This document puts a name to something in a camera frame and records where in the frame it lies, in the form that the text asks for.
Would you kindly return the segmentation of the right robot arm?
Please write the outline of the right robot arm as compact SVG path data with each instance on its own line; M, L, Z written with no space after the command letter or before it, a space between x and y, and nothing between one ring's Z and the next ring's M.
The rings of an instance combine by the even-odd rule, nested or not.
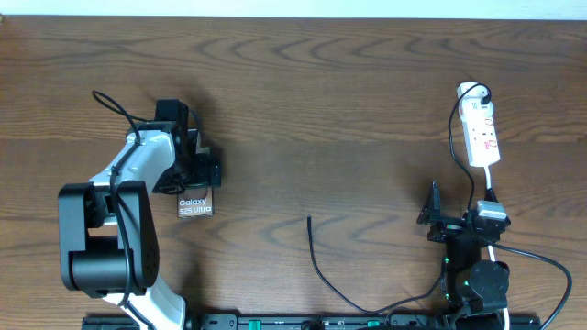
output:
M416 222L429 227L429 241L446 247L443 291L449 307L441 316L444 326L463 328L468 317L499 313L507 307L509 268L482 257L482 250L497 242L510 225L504 206L493 199L491 191L473 210L450 217L441 213L439 188L433 181Z

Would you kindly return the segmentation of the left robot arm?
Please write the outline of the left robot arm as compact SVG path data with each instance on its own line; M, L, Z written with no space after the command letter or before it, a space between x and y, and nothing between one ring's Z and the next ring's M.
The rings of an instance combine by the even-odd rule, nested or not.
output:
M177 99L130 128L121 151L100 173L58 194L61 280L123 310L141 329L197 329L188 302L159 274L160 249L150 207L154 193L179 196L221 184L218 158L189 126Z

